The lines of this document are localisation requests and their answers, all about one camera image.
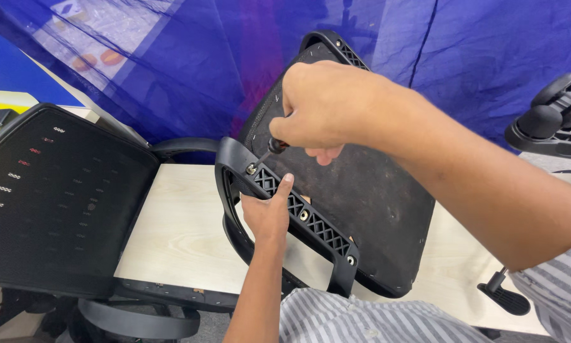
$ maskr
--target sheer blue netting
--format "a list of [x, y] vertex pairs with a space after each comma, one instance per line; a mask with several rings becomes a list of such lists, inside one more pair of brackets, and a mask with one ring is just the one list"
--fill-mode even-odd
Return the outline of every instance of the sheer blue netting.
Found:
[[502, 146], [571, 71], [571, 1], [0, 0], [2, 36], [151, 144], [236, 136], [313, 29]]

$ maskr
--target mesh backrest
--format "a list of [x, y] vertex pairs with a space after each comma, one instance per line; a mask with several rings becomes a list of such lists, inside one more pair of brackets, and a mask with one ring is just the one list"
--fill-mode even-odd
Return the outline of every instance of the mesh backrest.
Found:
[[52, 105], [0, 131], [0, 285], [108, 296], [158, 160]]

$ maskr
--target wooden table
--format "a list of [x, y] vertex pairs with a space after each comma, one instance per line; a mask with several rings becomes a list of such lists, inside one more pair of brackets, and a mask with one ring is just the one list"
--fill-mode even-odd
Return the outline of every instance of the wooden table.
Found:
[[[556, 176], [571, 182], [571, 175]], [[114, 276], [239, 293], [248, 267], [228, 242], [222, 215], [213, 166], [161, 165]], [[318, 289], [327, 288], [332, 271], [331, 262], [290, 234], [284, 267]], [[412, 291], [387, 299], [356, 282], [352, 293], [369, 301], [423, 300], [470, 325], [547, 334], [534, 309], [510, 315], [476, 289], [501, 267], [437, 203]], [[516, 290], [510, 278], [503, 287]]]

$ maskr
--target gray striped shirt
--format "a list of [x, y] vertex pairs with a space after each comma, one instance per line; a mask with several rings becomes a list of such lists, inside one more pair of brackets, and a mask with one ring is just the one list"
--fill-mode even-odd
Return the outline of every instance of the gray striped shirt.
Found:
[[[552, 337], [571, 342], [571, 249], [510, 277], [533, 300], [541, 324]], [[282, 301], [279, 341], [491, 342], [423, 301], [375, 303], [312, 288], [296, 289]]]

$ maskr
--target black plastic armrest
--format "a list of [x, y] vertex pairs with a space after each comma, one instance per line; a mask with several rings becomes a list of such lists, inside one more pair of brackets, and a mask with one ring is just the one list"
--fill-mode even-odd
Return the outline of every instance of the black plastic armrest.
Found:
[[150, 151], [161, 159], [170, 159], [182, 152], [209, 151], [218, 152], [220, 142], [209, 138], [184, 137], [164, 140], [152, 145]]
[[147, 339], [180, 339], [199, 330], [201, 318], [175, 318], [113, 308], [96, 301], [78, 299], [83, 316], [100, 329], [123, 336]]

